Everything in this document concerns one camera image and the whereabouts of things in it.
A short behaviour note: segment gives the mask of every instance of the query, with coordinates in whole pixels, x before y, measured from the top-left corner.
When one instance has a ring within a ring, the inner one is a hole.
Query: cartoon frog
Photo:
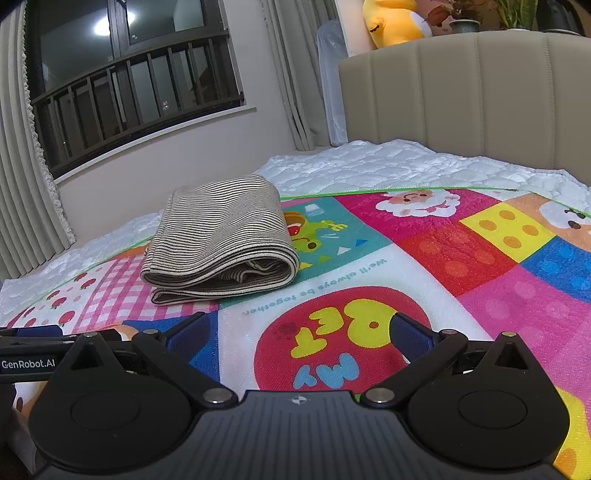
[[[290,233],[291,242],[298,252],[312,253],[320,248],[322,242],[316,238],[316,231],[324,228],[330,228],[335,232],[340,232],[347,228],[347,225],[335,224],[332,220],[322,220],[321,222],[309,222],[300,212],[283,212],[287,231]]]

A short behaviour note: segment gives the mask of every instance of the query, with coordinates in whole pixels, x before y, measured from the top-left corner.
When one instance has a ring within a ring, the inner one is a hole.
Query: cartoon print blanket
[[[396,311],[471,339],[516,331],[570,412],[556,465],[574,480],[591,478],[591,219],[515,190],[415,189],[282,206],[301,261],[288,287],[157,307],[139,278],[144,243],[56,286],[9,325],[115,327],[130,338],[210,312],[178,342],[201,351],[179,352],[238,394],[361,393],[405,365],[389,342]],[[25,416],[39,391],[18,386]]]

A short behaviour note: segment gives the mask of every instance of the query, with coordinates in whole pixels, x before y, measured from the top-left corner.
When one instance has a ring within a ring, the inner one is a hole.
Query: white wall
[[[295,150],[259,0],[223,0],[242,88],[256,111],[237,113],[132,147],[59,182],[79,242],[164,207],[179,186],[250,173]]]
[[[363,0],[335,0],[349,57],[375,50],[363,18]]]

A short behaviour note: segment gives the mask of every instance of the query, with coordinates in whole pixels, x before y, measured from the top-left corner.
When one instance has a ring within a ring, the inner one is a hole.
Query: white quilted mattress
[[[283,197],[412,187],[494,187],[529,190],[591,214],[591,190],[564,170],[536,170],[486,157],[435,153],[404,140],[355,141],[315,155],[271,158],[258,170]],[[39,295],[154,234],[157,213],[72,249],[40,273],[7,280],[0,290],[0,325]]]
[[[591,213],[591,190],[565,170],[435,153],[416,142],[355,141],[316,155],[271,158],[258,172],[284,197],[413,187],[528,190]]]

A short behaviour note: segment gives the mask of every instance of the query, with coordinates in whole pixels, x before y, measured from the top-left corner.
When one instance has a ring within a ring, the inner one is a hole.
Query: cartoon character print
[[[389,200],[379,202],[378,210],[396,217],[451,217],[460,205],[460,196],[447,190],[404,190],[384,193]]]
[[[580,230],[582,225],[591,225],[591,218],[556,202],[547,202],[541,205],[540,213],[550,225],[556,228]]]
[[[345,224],[335,224],[332,220],[322,220],[320,222],[310,222],[300,212],[283,212],[287,231],[291,237],[291,243],[298,252],[312,253],[322,246],[322,242],[316,236],[317,230],[330,228],[335,232],[340,232],[347,228]]]

